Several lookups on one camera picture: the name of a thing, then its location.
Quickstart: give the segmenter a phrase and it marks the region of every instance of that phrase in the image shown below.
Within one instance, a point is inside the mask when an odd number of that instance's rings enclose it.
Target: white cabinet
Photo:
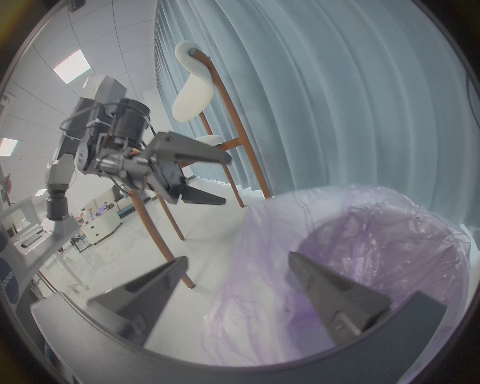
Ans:
[[[109,209],[95,220],[85,224],[82,227],[82,231],[85,236],[87,236],[88,242],[90,244],[95,244],[112,233],[120,224],[121,221],[117,212],[113,209]]]

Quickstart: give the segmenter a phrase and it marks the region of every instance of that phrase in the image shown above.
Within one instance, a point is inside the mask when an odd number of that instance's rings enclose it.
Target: sofa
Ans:
[[[150,196],[148,196],[145,192],[143,193],[142,198],[144,202],[150,200]],[[132,199],[129,196],[123,197],[117,202],[115,202],[115,196],[111,188],[107,189],[100,196],[96,197],[95,199],[84,205],[82,209],[92,209],[92,212],[96,213],[97,209],[103,206],[105,203],[107,203],[107,205],[114,204],[112,209],[117,212],[120,218],[123,218],[135,211]]]

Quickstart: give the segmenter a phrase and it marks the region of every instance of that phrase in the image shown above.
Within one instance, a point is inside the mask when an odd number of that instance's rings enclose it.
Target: purple plastic bag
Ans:
[[[334,347],[288,268],[288,253],[298,251],[388,295],[393,310],[417,290],[448,305],[418,370],[463,314],[469,249],[459,227],[386,188],[316,188],[253,205],[205,317],[206,362],[268,365]]]

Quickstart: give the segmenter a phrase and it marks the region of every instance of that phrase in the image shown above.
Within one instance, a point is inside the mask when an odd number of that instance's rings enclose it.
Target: blue curtain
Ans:
[[[476,209],[479,128],[466,72],[410,0],[159,0],[157,84],[171,105],[188,74],[182,40],[212,58],[273,194],[362,183],[400,191],[455,222]],[[215,134],[236,137],[216,96],[205,110]],[[258,183],[242,149],[232,174]],[[225,180],[219,166],[194,172]]]

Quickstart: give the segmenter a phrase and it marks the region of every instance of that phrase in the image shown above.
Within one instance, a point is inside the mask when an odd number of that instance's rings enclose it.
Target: ceiling light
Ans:
[[[39,190],[35,193],[35,197],[40,196],[40,195],[43,195],[46,191],[47,191],[46,188],[44,188],[44,189],[39,189]]]
[[[0,156],[10,156],[17,146],[18,140],[2,139],[0,143]]]
[[[79,49],[57,65],[53,70],[66,84],[68,84],[89,69],[90,65],[85,59],[82,51]]]

